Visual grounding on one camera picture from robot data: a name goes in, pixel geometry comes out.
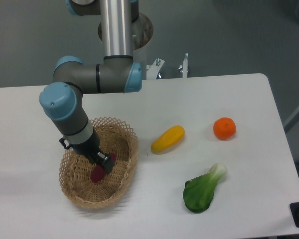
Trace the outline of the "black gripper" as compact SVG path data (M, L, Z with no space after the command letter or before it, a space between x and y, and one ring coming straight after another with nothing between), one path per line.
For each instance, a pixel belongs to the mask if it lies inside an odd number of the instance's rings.
M95 131L92 131L90 137L88 137L83 143L66 145L65 137L59 139L59 142L64 149L72 148L77 154L86 157L91 164L100 165L106 174L110 174L114 167L114 161L111 155L105 154L100 149L100 140Z

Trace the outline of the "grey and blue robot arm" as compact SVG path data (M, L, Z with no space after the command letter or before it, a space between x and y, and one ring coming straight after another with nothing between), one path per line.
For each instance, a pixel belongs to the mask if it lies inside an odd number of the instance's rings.
M142 88L142 67L134 61L132 28L139 19L136 0L68 0L73 15L100 15L104 62L85 65L79 58L58 60L53 82L40 93L45 114L62 134L65 149L85 156L106 173L114 167L110 154L100 149L99 137L82 107L84 94L130 93Z

